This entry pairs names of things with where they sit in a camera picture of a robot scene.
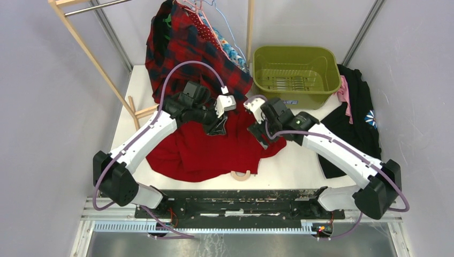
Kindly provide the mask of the red pleated skirt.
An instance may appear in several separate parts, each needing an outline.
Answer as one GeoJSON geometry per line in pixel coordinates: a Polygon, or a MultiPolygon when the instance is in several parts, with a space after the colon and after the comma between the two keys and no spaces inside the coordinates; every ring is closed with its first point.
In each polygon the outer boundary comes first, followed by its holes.
{"type": "Polygon", "coordinates": [[[247,129],[254,123],[242,105],[228,112],[225,135],[206,135],[201,124],[186,123],[146,160],[153,171],[184,182],[202,182],[232,171],[255,175],[260,161],[275,156],[287,143],[279,139],[263,148],[247,129]]]}

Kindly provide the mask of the wooden hanger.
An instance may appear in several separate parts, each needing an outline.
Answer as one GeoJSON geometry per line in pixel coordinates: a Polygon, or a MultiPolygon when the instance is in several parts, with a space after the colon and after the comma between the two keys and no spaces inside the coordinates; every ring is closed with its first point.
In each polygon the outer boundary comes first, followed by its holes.
{"type": "Polygon", "coordinates": [[[248,180],[250,178],[251,172],[249,170],[247,170],[246,172],[231,171],[230,175],[236,181],[243,182],[243,181],[246,181],[246,180],[248,180]]]}

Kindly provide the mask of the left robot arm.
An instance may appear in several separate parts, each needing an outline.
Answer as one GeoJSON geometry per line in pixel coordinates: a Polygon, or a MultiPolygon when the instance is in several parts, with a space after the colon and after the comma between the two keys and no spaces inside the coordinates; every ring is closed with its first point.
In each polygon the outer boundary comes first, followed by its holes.
{"type": "Polygon", "coordinates": [[[182,92],[167,97],[159,106],[161,110],[123,144],[109,153],[98,151],[93,157],[94,195],[102,194],[121,207],[130,203],[146,206],[153,216],[165,216],[169,207],[164,193],[138,183],[133,173],[156,146],[185,123],[199,123],[209,135],[224,135],[226,112],[236,108],[236,101],[232,95],[222,94],[212,107],[206,107],[208,99],[208,88],[188,82],[182,92]]]}

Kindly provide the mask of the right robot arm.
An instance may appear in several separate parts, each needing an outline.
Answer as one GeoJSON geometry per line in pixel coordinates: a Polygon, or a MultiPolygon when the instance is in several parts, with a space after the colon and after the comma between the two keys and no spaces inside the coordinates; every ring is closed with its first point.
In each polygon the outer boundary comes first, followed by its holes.
{"type": "Polygon", "coordinates": [[[294,114],[281,99],[267,100],[259,95],[248,99],[244,108],[255,118],[248,130],[267,148],[280,138],[314,151],[339,168],[355,183],[338,188],[322,187],[309,204],[315,218],[324,218],[330,211],[356,209],[374,220],[388,211],[406,212],[408,201],[402,193],[400,166],[393,160],[383,162],[354,148],[311,114],[294,114]],[[397,198],[404,208],[393,208],[397,198]]]}

